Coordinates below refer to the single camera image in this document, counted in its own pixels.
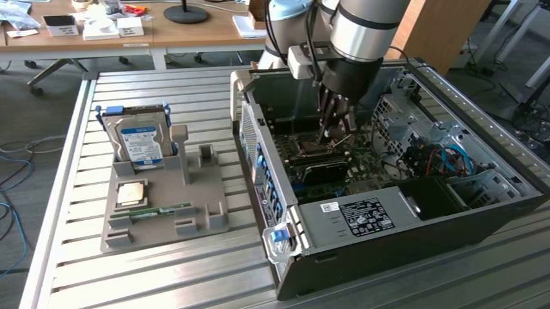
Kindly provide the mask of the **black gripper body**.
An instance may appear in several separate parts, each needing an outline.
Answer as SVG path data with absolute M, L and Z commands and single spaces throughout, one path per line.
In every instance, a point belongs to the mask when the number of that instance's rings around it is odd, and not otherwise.
M 357 103 L 374 83 L 382 63 L 383 58 L 369 62 L 357 62 L 346 58 L 330 60 L 322 76 L 319 101 L 330 95 L 341 95 Z

